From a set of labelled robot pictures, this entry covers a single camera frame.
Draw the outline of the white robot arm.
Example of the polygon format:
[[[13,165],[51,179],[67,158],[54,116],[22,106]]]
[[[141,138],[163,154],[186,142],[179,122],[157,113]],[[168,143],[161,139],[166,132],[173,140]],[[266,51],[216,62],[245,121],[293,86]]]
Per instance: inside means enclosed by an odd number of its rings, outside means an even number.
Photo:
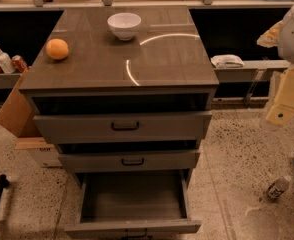
[[[283,126],[294,117],[294,5],[285,14],[278,37],[278,54],[291,66],[280,75],[280,82],[265,120]]]

